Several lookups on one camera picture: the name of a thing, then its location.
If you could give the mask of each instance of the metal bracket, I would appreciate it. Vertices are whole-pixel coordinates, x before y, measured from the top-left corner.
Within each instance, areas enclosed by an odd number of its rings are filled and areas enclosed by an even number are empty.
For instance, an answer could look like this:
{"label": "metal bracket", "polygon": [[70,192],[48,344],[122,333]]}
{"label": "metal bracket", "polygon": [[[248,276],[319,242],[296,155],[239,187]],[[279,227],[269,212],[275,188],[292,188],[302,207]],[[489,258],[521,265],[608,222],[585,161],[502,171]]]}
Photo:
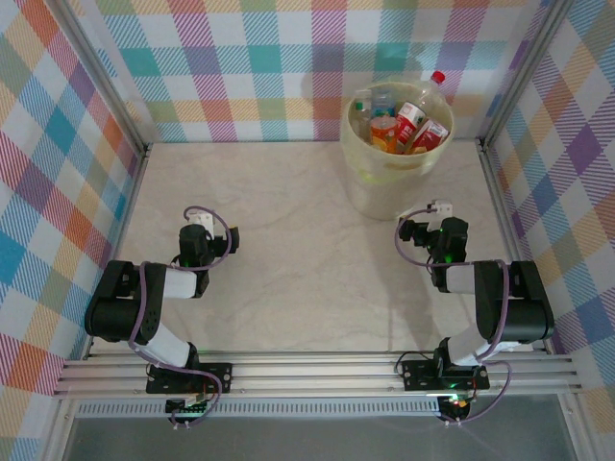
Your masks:
{"label": "metal bracket", "polygon": [[433,360],[406,360],[402,362],[405,391],[473,391],[489,389],[489,376],[485,367],[472,372],[449,371],[438,376]]}
{"label": "metal bracket", "polygon": [[[222,382],[222,394],[231,392],[232,363],[199,363],[196,370],[211,373]],[[213,394],[218,389],[211,379],[200,375],[174,372],[155,366],[147,371],[147,394]]]}

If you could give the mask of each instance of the plaid wall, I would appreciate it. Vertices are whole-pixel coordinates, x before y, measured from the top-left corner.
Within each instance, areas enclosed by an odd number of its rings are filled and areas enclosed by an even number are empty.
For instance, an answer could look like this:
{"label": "plaid wall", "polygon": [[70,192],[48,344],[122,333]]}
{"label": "plaid wall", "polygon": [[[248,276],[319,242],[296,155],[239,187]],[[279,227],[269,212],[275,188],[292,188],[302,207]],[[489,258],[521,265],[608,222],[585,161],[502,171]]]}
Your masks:
{"label": "plaid wall", "polygon": [[42,0],[0,11],[0,460],[30,460],[137,157]]}
{"label": "plaid wall", "polygon": [[549,2],[71,3],[141,129],[185,142],[337,140],[356,89],[434,69],[447,75],[457,136],[475,137]]}
{"label": "plaid wall", "polygon": [[615,459],[615,1],[577,0],[496,143],[524,253]]}

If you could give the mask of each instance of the plastic bucket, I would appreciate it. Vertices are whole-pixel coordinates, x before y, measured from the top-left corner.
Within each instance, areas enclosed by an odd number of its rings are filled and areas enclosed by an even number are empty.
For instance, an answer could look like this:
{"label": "plastic bucket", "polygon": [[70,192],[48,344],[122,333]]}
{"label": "plastic bucket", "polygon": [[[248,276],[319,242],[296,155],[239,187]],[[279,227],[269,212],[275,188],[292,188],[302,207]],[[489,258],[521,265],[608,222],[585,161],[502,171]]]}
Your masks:
{"label": "plastic bucket", "polygon": [[[405,101],[418,96],[412,83],[384,82],[369,85],[366,89],[386,86],[393,90],[396,109]],[[354,106],[351,101],[342,113],[340,142],[346,159],[346,192],[353,206],[363,215],[380,220],[396,219],[414,206],[421,186],[442,152],[451,144],[455,134],[455,118],[444,99],[433,101],[428,116],[449,130],[449,136],[435,149],[412,156],[388,154],[358,137],[350,125]]]}

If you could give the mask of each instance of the white floor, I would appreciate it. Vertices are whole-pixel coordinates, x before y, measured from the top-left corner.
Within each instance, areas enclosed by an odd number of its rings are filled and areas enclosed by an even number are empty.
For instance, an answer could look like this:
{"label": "white floor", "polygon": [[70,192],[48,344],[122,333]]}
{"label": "white floor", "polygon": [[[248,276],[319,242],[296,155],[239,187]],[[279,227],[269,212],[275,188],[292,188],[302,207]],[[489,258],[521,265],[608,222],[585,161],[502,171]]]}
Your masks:
{"label": "white floor", "polygon": [[[169,262],[189,205],[239,226],[241,247],[210,271],[203,298],[163,305],[166,325],[200,350],[432,349],[466,328],[473,297],[439,293],[404,262],[395,224],[359,215],[342,175],[338,143],[157,145],[120,257]],[[505,257],[473,142],[452,144],[422,197],[451,199],[470,223],[469,260]]]}

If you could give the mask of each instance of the red bottle cap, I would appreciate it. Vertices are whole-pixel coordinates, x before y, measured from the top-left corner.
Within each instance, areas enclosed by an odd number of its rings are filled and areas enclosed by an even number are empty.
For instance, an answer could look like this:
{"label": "red bottle cap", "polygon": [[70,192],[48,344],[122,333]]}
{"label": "red bottle cap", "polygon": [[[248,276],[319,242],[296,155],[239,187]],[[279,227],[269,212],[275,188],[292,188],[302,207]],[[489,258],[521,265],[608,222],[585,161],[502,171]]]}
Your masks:
{"label": "red bottle cap", "polygon": [[444,82],[444,80],[446,79],[446,76],[439,70],[436,70],[435,72],[431,74],[431,79],[437,84],[442,85],[442,82]]}

